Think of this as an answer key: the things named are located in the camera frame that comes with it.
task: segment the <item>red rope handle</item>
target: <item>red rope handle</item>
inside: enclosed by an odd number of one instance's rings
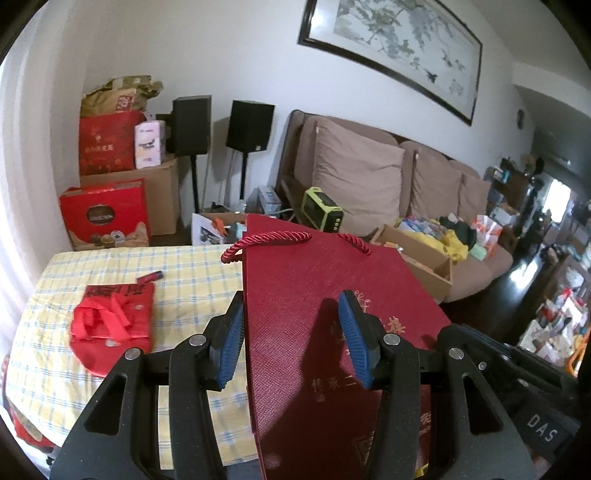
[[[337,233],[337,236],[357,247],[365,255],[371,255],[371,250],[369,249],[368,244],[361,240],[358,236],[354,236],[349,233]],[[285,240],[287,242],[299,243],[307,242],[310,238],[312,238],[312,235],[307,232],[268,232],[247,236],[246,238],[240,239],[234,245],[229,247],[224,253],[222,253],[222,263],[241,261],[242,255],[238,255],[238,252],[250,245],[266,244],[267,242],[272,242],[273,240]]]
[[[343,240],[347,240],[350,244],[359,248],[365,255],[371,255],[371,250],[367,243],[361,240],[358,236],[351,235],[349,233],[337,233]]]
[[[222,263],[232,263],[242,260],[242,255],[237,255],[239,250],[250,245],[266,244],[273,240],[285,240],[287,242],[306,242],[312,235],[307,232],[269,232],[257,233],[255,235],[241,238],[238,242],[222,253]]]

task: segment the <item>yellow cloth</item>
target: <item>yellow cloth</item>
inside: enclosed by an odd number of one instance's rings
[[[226,245],[109,248],[58,254],[43,272],[18,325],[6,378],[8,399],[49,440],[61,446],[102,382],[70,350],[72,311],[87,285],[134,283],[157,270],[152,311],[154,351],[175,347],[225,313],[242,289],[240,263],[224,265]],[[222,392],[207,392],[224,465],[257,458],[246,392],[245,348]],[[160,465],[173,468],[168,387],[158,393]]]
[[[413,237],[435,250],[439,250],[442,254],[450,257],[454,262],[462,262],[468,258],[468,247],[460,242],[456,233],[453,230],[448,230],[442,236],[441,240],[437,240],[430,235],[419,232],[402,231],[404,234]]]

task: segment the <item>window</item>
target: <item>window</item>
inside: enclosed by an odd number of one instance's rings
[[[543,212],[552,212],[552,221],[561,223],[566,207],[569,205],[570,188],[558,180],[552,180],[544,202]]]

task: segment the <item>portable power station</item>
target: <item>portable power station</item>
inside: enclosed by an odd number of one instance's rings
[[[322,189],[312,187],[306,190],[301,210],[314,227],[322,232],[338,232],[343,221],[343,209]]]

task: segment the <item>tissue package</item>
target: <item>tissue package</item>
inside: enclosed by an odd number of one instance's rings
[[[135,126],[135,168],[160,165],[166,155],[166,123],[150,120]]]

